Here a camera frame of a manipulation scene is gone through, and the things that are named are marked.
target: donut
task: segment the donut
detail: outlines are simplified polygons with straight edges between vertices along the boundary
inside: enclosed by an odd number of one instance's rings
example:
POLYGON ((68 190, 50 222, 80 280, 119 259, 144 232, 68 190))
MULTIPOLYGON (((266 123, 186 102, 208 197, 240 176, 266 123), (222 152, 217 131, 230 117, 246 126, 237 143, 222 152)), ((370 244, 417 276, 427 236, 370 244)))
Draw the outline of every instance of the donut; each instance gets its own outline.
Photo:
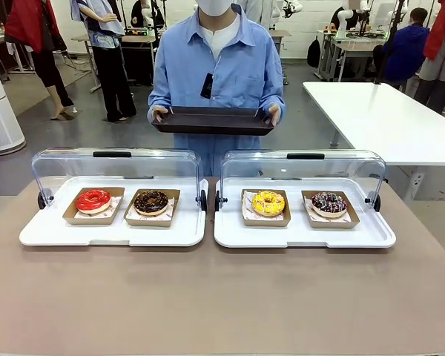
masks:
POLYGON ((145 217, 155 217, 166 211, 168 197, 161 191, 145 191, 133 202, 137 213, 145 217))
POLYGON ((76 201, 77 210, 84 214, 98 214, 111 206, 111 194, 101 189, 93 189, 81 194, 76 201))
POLYGON ((311 199, 311 204, 318 215, 332 219, 341 217, 348 209, 348 203, 342 197, 325 191, 316 193, 311 199))
POLYGON ((273 191, 260 191, 252 198, 252 208, 264 217, 276 217, 283 212, 285 200, 273 191))

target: hand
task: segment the hand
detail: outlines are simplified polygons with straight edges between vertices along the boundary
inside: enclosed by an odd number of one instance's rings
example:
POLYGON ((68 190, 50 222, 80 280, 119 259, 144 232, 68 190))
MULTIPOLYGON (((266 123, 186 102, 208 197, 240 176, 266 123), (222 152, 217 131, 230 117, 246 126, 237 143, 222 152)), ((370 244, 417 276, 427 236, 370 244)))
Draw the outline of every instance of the hand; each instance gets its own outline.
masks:
POLYGON ((161 122, 163 120, 163 114, 167 113, 168 109, 164 108, 163 106, 155 105, 151 109, 151 117, 153 120, 157 120, 158 122, 161 122))
POLYGON ((272 125, 275 127, 280 121, 280 106, 278 104, 270 105, 268 108, 268 113, 272 116, 272 125))
POLYGON ((101 17, 101 22, 111 22, 117 20, 117 15, 115 13, 108 13, 104 17, 101 17))

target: person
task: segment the person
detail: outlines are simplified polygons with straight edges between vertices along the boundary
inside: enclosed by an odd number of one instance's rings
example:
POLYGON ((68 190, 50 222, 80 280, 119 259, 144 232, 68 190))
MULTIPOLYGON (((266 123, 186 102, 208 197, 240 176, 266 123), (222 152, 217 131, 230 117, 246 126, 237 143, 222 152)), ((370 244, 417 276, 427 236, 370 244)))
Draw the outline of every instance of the person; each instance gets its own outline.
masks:
POLYGON ((441 8, 425 44, 426 59, 414 99, 442 114, 445 108, 445 0, 438 2, 441 8))
MULTIPOLYGON (((280 58, 262 26, 232 0, 197 0, 194 15, 170 27, 156 54, 148 120, 174 106, 260 108, 277 125, 285 113, 280 58)), ((174 134, 174 147, 196 151, 202 174, 220 175, 227 151, 260 150, 255 136, 174 134)))
POLYGON ((387 43, 384 46, 376 46, 372 51, 372 58, 378 72, 385 56, 388 56, 383 77, 394 86, 412 78, 425 59, 423 48, 429 29, 423 27, 423 22, 428 14, 422 7, 416 7, 410 13, 409 26, 400 29, 395 34, 390 51, 387 52, 387 43))
MULTIPOLYGON (((151 0, 151 6, 155 11, 155 26, 156 28, 163 28, 165 26, 165 19, 163 18, 162 12, 158 7, 158 4, 155 0, 151 0)), ((148 8, 151 13, 150 5, 148 4, 148 0, 137 0, 132 7, 132 21, 131 24, 133 27, 144 27, 146 25, 145 19, 142 15, 142 9, 148 8)))
POLYGON ((120 39, 125 32, 120 24, 115 0, 70 1, 72 19, 83 21, 89 34, 108 121, 124 121, 135 116, 136 108, 128 86, 120 46, 120 39))
MULTIPOLYGON (((343 7, 340 7, 334 12, 332 20, 330 21, 331 22, 330 28, 332 28, 334 26, 338 30, 338 28, 340 27, 340 20, 338 18, 338 13, 343 10, 345 10, 345 9, 343 9, 343 7)), ((356 27, 356 24, 359 21, 359 16, 360 15, 359 15, 359 13, 357 13, 357 11, 353 11, 353 16, 350 17, 349 19, 346 19, 346 23, 347 23, 346 29, 347 30, 350 30, 353 27, 356 27)))
POLYGON ((277 6, 274 4, 274 0, 237 0, 237 3, 249 20, 261 25, 266 30, 270 28, 272 13, 274 7, 277 6))
POLYGON ((72 108, 56 63, 54 50, 66 50, 66 44, 59 33, 50 0, 14 0, 5 24, 6 42, 25 45, 31 51, 34 69, 54 102, 54 115, 58 119, 72 108))

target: yellow sprinkled donut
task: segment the yellow sprinkled donut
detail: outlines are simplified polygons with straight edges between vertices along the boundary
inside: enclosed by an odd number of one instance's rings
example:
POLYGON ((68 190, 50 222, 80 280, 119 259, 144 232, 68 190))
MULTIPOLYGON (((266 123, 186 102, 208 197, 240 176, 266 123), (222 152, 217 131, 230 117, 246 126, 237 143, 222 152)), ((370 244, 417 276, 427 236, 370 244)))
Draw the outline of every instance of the yellow sprinkled donut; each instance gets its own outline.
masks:
POLYGON ((285 208, 285 200, 273 191, 260 191, 252 198, 252 207, 264 217, 276 217, 285 208))

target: blue jacket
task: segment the blue jacket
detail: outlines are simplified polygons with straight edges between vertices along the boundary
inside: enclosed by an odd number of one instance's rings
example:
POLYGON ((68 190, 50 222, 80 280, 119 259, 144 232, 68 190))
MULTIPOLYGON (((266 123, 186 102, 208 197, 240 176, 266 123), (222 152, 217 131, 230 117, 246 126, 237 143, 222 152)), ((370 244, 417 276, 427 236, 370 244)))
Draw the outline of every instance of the blue jacket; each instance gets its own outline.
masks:
MULTIPOLYGON (((214 60, 204 40, 198 12, 170 27, 162 36, 156 54, 154 89, 148 97, 148 120, 154 105, 213 108, 261 108, 272 103, 285 113, 280 57, 267 30, 249 21, 241 7, 240 29, 214 60), (214 75, 211 98, 201 96, 208 73, 214 75)), ((260 150, 260 138, 174 134, 174 147, 196 151, 202 159, 202 174, 219 176, 221 161, 230 150, 260 150)))
MULTIPOLYGON (((428 35, 429 29, 418 24, 411 24, 395 34, 384 72, 385 80, 399 82, 414 76, 425 59, 423 48, 428 35)), ((383 52, 386 51, 387 43, 383 47, 383 52)))

